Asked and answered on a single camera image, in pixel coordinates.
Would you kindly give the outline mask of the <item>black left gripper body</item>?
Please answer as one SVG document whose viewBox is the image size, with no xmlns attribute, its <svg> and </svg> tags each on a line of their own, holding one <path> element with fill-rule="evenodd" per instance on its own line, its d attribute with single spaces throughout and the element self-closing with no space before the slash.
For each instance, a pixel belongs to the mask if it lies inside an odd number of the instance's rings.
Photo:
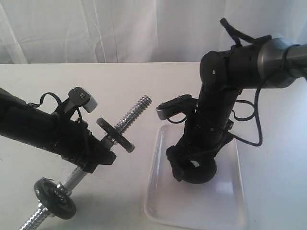
<svg viewBox="0 0 307 230">
<path fill-rule="evenodd" d="M 82 117 L 75 121 L 61 120 L 51 142 L 51 152 L 81 168 L 90 148 L 98 143 L 99 140 L 92 135 Z"/>
</svg>

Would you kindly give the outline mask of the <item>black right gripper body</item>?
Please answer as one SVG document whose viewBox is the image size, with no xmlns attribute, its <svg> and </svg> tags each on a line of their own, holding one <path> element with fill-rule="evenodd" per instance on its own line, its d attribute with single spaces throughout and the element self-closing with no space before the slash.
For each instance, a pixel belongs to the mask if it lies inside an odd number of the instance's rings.
<svg viewBox="0 0 307 230">
<path fill-rule="evenodd" d="M 184 126 L 184 134 L 179 139 L 176 147 L 184 156 L 209 155 L 215 157 L 219 150 L 233 140 L 233 135 L 229 133 L 234 122 L 227 121 L 224 129 L 214 128 L 208 123 L 195 123 L 187 120 Z"/>
</svg>

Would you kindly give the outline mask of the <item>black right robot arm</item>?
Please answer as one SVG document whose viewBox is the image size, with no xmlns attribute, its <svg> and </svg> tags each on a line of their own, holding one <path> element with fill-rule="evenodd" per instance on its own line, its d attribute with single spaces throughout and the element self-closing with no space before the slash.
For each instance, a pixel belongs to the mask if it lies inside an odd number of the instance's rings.
<svg viewBox="0 0 307 230">
<path fill-rule="evenodd" d="M 236 138 L 229 117 L 244 89 L 255 89 L 258 97 L 261 89 L 286 88 L 306 75 L 306 45 L 282 38 L 207 53 L 200 62 L 198 98 L 186 94 L 157 107 L 162 120 L 186 116 L 183 136 L 166 150 L 173 177 L 191 184 L 214 177 L 215 156 Z"/>
</svg>

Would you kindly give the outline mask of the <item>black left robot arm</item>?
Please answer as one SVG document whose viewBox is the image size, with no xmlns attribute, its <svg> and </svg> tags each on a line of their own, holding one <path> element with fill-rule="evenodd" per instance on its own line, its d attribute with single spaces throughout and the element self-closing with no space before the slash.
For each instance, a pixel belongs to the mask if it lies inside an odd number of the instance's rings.
<svg viewBox="0 0 307 230">
<path fill-rule="evenodd" d="M 1 89 L 1 136 L 57 154 L 88 173 L 93 173 L 98 165 L 113 164 L 116 155 L 92 135 L 83 118 L 71 119 L 80 107 L 88 113 L 96 108 L 92 95 L 81 87 L 70 90 L 65 101 L 54 93 L 48 94 L 58 103 L 51 114 L 38 109 L 44 94 L 39 103 L 27 103 Z"/>
</svg>

